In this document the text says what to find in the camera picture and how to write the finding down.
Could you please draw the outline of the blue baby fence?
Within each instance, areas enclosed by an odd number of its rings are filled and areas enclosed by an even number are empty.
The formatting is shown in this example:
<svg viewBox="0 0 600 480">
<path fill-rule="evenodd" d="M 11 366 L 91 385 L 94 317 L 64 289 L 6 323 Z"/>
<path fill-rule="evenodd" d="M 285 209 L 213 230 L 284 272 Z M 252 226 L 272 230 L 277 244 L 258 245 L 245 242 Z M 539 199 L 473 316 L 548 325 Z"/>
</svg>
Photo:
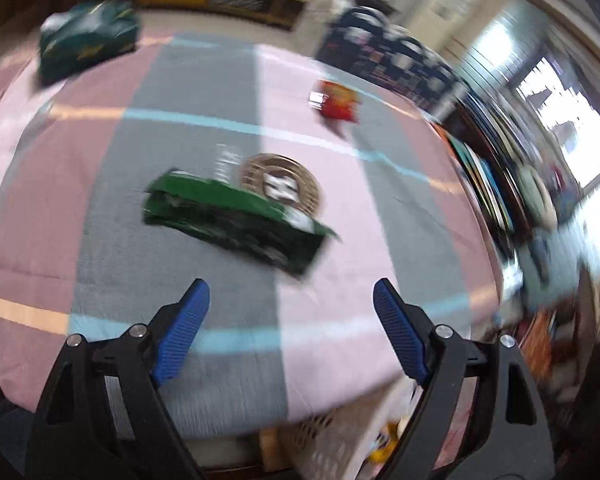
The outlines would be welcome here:
<svg viewBox="0 0 600 480">
<path fill-rule="evenodd" d="M 437 118 L 468 92 L 441 55 L 367 6 L 352 6 L 332 22 L 315 58 L 400 94 Z"/>
</svg>

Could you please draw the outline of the white mesh trash basket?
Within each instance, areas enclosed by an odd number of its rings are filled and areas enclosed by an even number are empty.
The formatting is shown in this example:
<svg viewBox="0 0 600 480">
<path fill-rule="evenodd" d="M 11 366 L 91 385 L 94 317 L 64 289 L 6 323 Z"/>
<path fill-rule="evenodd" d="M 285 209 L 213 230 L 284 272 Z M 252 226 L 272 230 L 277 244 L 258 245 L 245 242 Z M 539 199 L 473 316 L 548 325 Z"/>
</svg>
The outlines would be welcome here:
<svg viewBox="0 0 600 480">
<path fill-rule="evenodd" d="M 282 428 L 279 441 L 303 479 L 373 479 L 385 465 L 367 460 L 378 432 L 396 422 L 401 437 L 421 397 L 422 387 L 401 377 L 340 408 Z"/>
</svg>

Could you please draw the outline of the yellow chip bag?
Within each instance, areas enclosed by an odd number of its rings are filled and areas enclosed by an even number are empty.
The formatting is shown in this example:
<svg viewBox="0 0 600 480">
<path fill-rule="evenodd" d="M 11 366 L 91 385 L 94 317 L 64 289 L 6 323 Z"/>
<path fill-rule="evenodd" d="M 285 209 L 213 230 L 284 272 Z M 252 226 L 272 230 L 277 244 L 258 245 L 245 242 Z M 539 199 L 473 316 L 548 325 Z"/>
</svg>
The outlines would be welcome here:
<svg viewBox="0 0 600 480">
<path fill-rule="evenodd" d="M 398 424 L 387 422 L 378 432 L 367 455 L 367 460 L 373 464 L 384 464 L 398 445 L 399 439 Z"/>
</svg>

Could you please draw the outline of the green tissue box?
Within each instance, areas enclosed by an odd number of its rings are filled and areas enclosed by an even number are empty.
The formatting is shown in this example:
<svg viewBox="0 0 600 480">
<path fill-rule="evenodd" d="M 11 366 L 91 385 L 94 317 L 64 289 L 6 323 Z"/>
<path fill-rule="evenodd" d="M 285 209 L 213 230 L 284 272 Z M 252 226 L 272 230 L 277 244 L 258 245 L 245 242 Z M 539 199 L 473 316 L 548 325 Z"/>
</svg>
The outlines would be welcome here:
<svg viewBox="0 0 600 480">
<path fill-rule="evenodd" d="M 125 0 L 82 2 L 50 15 L 38 37 L 38 81 L 49 86 L 133 52 L 140 20 Z"/>
</svg>

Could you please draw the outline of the plaid tablecloth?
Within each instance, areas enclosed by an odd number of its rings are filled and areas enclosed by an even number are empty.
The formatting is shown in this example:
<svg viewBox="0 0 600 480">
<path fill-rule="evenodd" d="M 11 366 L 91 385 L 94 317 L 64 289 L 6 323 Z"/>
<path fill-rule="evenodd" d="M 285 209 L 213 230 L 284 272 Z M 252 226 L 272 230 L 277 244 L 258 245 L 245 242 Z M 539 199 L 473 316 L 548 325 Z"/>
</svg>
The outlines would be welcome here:
<svg viewBox="0 0 600 480">
<path fill-rule="evenodd" d="M 381 278 L 456 330 L 501 286 L 440 136 L 404 99 L 268 46 L 152 38 L 41 87 L 0 61 L 0 389 L 34 410 L 66 338 L 120 335 L 196 278 L 209 312 L 163 399 L 246 434 L 398 376 Z"/>
</svg>

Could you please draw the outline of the red snack wrapper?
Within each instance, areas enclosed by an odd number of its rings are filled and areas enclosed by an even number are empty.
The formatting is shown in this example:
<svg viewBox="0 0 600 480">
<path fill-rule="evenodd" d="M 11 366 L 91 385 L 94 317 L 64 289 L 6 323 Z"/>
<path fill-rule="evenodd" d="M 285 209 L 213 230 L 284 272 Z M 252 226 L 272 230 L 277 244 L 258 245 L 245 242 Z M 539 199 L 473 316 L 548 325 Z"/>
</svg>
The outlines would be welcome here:
<svg viewBox="0 0 600 480">
<path fill-rule="evenodd" d="M 317 81 L 309 94 L 309 104 L 325 119 L 335 122 L 358 121 L 358 92 L 338 82 L 326 79 Z"/>
</svg>

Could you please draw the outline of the green plush cushion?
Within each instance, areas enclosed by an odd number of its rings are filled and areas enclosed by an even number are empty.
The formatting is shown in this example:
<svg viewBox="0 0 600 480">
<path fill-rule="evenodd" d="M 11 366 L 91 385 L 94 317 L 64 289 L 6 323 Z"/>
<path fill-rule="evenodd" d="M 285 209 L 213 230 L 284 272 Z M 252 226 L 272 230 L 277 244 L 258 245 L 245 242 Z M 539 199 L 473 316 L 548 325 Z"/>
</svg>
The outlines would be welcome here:
<svg viewBox="0 0 600 480">
<path fill-rule="evenodd" d="M 556 210 L 538 172 L 529 165 L 518 166 L 515 170 L 515 179 L 524 206 L 533 222 L 547 231 L 556 229 Z"/>
</svg>

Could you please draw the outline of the white air conditioner tower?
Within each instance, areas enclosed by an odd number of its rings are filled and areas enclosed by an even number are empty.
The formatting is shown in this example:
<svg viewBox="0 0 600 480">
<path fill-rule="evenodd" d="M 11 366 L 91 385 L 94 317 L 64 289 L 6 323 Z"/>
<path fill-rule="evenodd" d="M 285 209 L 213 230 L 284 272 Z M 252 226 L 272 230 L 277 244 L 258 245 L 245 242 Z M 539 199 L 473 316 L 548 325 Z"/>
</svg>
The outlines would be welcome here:
<svg viewBox="0 0 600 480">
<path fill-rule="evenodd" d="M 481 0 L 419 0 L 405 28 L 424 47 L 440 52 Z"/>
</svg>

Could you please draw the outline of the dark green snack wrapper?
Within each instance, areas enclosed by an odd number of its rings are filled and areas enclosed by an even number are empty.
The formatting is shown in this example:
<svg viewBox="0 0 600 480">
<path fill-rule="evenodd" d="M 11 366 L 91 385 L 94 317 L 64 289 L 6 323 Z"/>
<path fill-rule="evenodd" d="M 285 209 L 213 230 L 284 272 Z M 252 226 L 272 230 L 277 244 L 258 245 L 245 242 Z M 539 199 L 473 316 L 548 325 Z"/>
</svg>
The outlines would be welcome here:
<svg viewBox="0 0 600 480">
<path fill-rule="evenodd" d="M 227 183 L 171 169 L 145 188 L 143 218 L 290 275 L 306 274 L 337 233 L 293 206 Z"/>
</svg>

